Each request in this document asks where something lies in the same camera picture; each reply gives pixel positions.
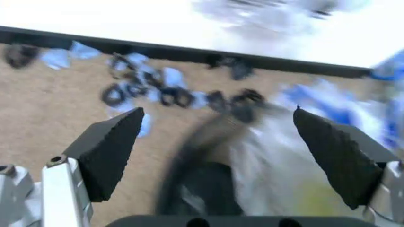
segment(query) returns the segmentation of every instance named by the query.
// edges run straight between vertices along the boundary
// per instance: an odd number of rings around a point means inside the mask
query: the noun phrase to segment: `black table edge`
[[[210,50],[199,50],[158,44],[137,43],[123,40],[59,34],[0,26],[0,43],[5,44],[21,43],[45,48],[69,49],[72,40],[97,48],[98,50],[107,54],[112,54],[114,52],[120,54],[138,52],[145,54],[150,58],[167,59],[171,61],[190,61],[196,63],[205,63],[208,56],[216,54],[228,57],[241,57],[249,61],[254,68],[269,70],[320,74],[346,78],[360,78],[368,75],[371,71],[371,69],[369,68],[358,68],[308,61],[296,61]]]

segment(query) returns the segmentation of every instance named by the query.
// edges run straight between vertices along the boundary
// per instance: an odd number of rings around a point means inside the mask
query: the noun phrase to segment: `white tabletop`
[[[371,68],[404,46],[404,0],[373,0],[299,36],[257,35],[197,12],[191,0],[3,0],[0,26]]]

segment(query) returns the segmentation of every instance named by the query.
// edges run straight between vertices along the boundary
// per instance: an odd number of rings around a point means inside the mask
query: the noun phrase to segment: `crumpled blue paper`
[[[54,70],[70,67],[69,52],[64,49],[50,49],[42,54],[41,60]]]
[[[95,48],[73,41],[70,48],[70,55],[78,59],[90,59],[99,56],[101,52]]]
[[[147,56],[145,56],[145,55],[143,55],[143,54],[140,54],[140,53],[130,53],[130,54],[126,55],[126,58],[127,58],[130,62],[132,62],[132,63],[134,63],[134,64],[137,64],[137,65],[141,65],[141,64],[143,64],[144,62],[146,62],[146,61],[149,60],[149,58],[148,58]],[[111,62],[112,62],[111,59],[106,60],[106,64],[107,64],[107,65],[111,65]],[[126,63],[123,62],[123,61],[119,61],[119,62],[117,62],[117,64],[115,65],[115,70],[117,70],[117,71],[125,70],[125,68],[126,68]]]
[[[161,94],[160,90],[158,90],[155,87],[152,87],[147,91],[146,96],[149,101],[154,103],[160,100],[160,94]]]
[[[164,83],[167,87],[181,87],[186,89],[187,86],[184,82],[183,73],[177,69],[164,68],[163,69]]]
[[[195,100],[191,104],[192,109],[200,109],[208,104],[205,92],[192,91],[191,94],[195,97]]]
[[[144,114],[143,120],[141,122],[141,131],[138,134],[138,138],[147,136],[151,129],[151,116],[147,113]]]

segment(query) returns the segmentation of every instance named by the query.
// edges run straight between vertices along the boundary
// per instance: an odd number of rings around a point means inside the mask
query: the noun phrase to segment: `hole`
[[[278,227],[302,227],[302,225],[293,219],[287,218],[287,219],[282,219],[279,222]]]
[[[52,159],[51,159],[51,162],[59,162],[61,160],[61,157],[60,156],[56,156],[56,157],[53,157]]]
[[[186,227],[209,227],[207,220],[202,218],[194,218],[186,224]]]

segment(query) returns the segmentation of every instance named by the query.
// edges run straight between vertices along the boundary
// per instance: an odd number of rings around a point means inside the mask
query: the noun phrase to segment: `motion-blurred object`
[[[224,26],[257,27],[295,35],[307,32],[311,18],[354,11],[369,0],[194,0],[196,8]]]

